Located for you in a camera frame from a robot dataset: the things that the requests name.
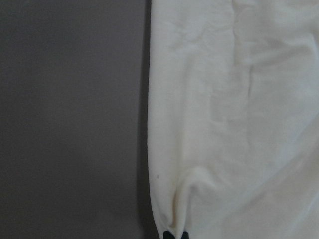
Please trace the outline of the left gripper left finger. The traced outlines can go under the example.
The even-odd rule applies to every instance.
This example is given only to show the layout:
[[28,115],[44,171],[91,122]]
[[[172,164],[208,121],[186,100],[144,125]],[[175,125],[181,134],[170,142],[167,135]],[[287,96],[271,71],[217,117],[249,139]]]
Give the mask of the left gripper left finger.
[[174,239],[174,235],[171,232],[163,232],[163,239]]

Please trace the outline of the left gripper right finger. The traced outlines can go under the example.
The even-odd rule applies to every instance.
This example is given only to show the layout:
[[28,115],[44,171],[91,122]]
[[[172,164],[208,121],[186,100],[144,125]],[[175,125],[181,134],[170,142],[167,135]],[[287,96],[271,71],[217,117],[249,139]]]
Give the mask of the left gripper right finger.
[[182,236],[181,236],[181,239],[189,239],[189,234],[188,234],[188,232],[183,232],[183,233],[182,233]]

